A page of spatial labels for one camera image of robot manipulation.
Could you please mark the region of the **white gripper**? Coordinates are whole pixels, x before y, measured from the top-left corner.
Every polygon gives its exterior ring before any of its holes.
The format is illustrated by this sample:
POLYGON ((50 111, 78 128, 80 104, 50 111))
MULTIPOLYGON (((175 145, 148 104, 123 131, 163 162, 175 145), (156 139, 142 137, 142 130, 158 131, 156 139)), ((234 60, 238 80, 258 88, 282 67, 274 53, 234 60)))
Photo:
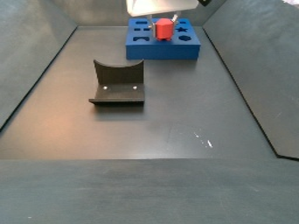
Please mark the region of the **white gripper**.
POLYGON ((176 11, 172 23, 176 25, 180 11, 195 9, 198 0, 126 0, 127 12, 132 17, 147 16, 148 29, 155 34, 154 14, 176 11))

